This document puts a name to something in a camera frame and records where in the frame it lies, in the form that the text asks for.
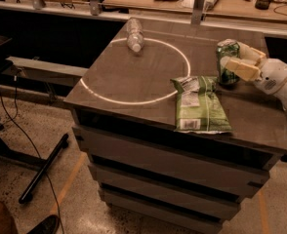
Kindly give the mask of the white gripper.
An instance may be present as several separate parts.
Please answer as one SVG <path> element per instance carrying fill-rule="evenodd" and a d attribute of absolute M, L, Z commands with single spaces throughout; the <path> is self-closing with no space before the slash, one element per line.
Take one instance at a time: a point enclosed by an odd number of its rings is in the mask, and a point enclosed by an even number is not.
<path fill-rule="evenodd" d="M 240 58 L 223 57 L 220 60 L 220 65 L 244 81 L 254 81 L 255 87 L 267 95 L 277 93 L 287 82 L 287 63 L 278 58 L 267 58 L 262 62 L 260 70 L 243 59 L 259 64 L 267 55 L 242 42 L 239 42 L 239 47 Z"/>

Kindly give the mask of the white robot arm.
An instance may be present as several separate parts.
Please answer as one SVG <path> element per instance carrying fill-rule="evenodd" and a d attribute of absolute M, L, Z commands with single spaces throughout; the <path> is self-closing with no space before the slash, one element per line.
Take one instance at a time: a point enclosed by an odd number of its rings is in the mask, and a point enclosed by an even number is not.
<path fill-rule="evenodd" d="M 222 57 L 220 64 L 267 95 L 278 98 L 287 111 L 287 63 L 239 42 L 239 57 Z"/>

